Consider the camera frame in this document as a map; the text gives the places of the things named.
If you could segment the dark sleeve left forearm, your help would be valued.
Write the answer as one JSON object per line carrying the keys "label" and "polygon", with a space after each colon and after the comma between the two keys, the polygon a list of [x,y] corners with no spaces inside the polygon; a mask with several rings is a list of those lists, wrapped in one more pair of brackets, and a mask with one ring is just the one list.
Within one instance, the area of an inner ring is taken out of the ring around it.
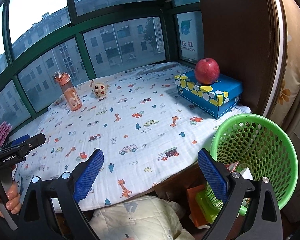
{"label": "dark sleeve left forearm", "polygon": [[0,239],[18,239],[20,214],[12,214],[3,203],[0,203],[0,207],[3,208],[4,214],[8,215],[8,220],[17,226],[15,230],[11,229],[8,221],[0,216]]}

